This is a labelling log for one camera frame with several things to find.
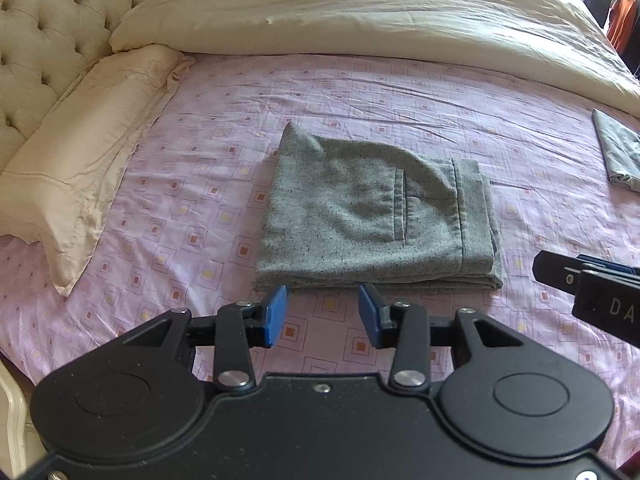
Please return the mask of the grey speckled pants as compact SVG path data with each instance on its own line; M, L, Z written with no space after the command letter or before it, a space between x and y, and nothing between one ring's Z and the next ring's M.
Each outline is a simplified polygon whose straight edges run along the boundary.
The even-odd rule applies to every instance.
M499 289L502 247L477 162L286 125L255 264L260 288Z

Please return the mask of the folded green-grey garment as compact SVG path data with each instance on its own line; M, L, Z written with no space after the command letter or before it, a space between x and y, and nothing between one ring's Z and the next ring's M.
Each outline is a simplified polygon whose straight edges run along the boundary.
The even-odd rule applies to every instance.
M640 190L639 135L602 110L592 112L608 182L638 193Z

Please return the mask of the purple patterned bed sheet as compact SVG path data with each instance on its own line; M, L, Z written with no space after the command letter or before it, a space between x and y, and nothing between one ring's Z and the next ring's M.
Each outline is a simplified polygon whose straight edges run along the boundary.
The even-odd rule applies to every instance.
M43 249L1 241L1 351L29 379L170 309L208 315L290 290L258 374L387 373L362 281L432 315L485 313L598 374L604 458L639 449L639 352L537 283L542 250L636 266L639 197L608 180L594 115L512 76L390 58L203 56L143 137L68 296Z

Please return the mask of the cream duvet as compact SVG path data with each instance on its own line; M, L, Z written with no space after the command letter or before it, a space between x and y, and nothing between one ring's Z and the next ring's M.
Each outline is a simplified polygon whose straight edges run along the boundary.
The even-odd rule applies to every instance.
M146 0L114 51L346 54L494 70L631 115L639 84L578 0Z

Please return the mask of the hanging dark and orange clothes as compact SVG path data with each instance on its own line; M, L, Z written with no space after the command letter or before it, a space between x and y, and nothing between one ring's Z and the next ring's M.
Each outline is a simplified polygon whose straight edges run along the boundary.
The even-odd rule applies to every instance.
M639 78L639 0L582 0L628 70Z

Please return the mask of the beige pillow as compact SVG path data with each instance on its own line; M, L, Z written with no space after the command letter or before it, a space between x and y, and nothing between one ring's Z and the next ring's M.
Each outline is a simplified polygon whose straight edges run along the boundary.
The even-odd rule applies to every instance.
M105 228L129 159L194 58L152 44L95 62L1 173L1 232L42 245L68 296Z

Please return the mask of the beige tufted headboard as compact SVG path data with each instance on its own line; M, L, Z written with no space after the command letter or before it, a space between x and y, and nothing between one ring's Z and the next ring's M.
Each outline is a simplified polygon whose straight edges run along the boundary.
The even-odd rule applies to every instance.
M145 0L1 0L1 162L9 163Z

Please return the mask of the cream bed frame corner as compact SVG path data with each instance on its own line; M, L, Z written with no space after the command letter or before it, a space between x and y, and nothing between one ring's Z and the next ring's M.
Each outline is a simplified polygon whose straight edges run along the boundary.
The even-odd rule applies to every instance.
M0 382L1 472L14 479L43 458L46 450L30 419L23 390L4 364Z

